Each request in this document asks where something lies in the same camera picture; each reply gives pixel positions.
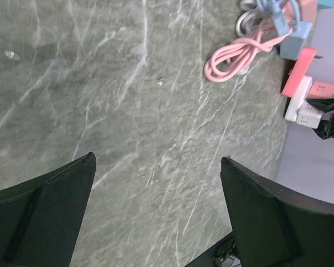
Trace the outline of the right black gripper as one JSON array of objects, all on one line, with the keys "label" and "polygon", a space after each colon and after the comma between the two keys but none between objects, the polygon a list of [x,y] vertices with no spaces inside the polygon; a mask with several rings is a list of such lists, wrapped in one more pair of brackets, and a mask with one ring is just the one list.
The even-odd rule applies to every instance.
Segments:
[{"label": "right black gripper", "polygon": [[[306,101],[314,108],[327,113],[334,111],[334,98],[329,99],[317,99],[309,98]],[[314,129],[314,132],[321,139],[333,139],[334,138],[334,113],[331,114],[329,120],[321,120],[319,126]]]}]

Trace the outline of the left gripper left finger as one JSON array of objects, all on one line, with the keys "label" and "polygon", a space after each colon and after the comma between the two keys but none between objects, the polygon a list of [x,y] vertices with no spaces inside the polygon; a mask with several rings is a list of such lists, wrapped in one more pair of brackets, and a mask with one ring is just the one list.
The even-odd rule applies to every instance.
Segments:
[{"label": "left gripper left finger", "polygon": [[69,266],[95,172],[89,152],[0,190],[0,266]]}]

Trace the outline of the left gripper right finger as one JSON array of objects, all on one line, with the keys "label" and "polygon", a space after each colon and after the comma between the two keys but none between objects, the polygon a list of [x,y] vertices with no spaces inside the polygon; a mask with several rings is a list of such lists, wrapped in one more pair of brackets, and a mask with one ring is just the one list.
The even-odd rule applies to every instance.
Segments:
[{"label": "left gripper right finger", "polygon": [[334,204],[229,157],[222,158],[220,178],[242,266],[334,266]]}]

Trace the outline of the pink cube socket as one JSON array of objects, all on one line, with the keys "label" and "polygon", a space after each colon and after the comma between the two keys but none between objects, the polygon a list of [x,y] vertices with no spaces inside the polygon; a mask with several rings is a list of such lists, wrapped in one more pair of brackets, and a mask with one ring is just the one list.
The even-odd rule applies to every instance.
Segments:
[{"label": "pink cube socket", "polygon": [[334,96],[334,84],[315,81],[311,86],[307,98],[329,99]]}]

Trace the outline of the white triangular power strip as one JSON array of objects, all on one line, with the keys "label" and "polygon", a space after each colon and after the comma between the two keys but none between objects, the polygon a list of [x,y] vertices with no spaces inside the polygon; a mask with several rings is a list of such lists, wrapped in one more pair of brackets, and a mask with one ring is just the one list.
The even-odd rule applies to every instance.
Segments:
[{"label": "white triangular power strip", "polygon": [[299,108],[303,105],[308,92],[313,84],[313,78],[310,76],[304,76],[299,84],[298,88],[296,89],[295,94],[291,98],[288,107],[286,109],[286,113],[284,118],[287,121],[295,122],[297,119],[297,114]]}]

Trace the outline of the light blue power strip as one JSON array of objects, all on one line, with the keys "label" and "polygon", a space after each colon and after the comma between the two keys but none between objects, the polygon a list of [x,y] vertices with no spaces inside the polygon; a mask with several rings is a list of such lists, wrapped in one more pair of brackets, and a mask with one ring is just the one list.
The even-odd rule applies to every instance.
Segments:
[{"label": "light blue power strip", "polygon": [[270,34],[270,39],[280,39],[279,55],[288,60],[297,60],[304,48],[312,23],[301,17],[299,1],[255,1],[263,19],[260,27]]}]

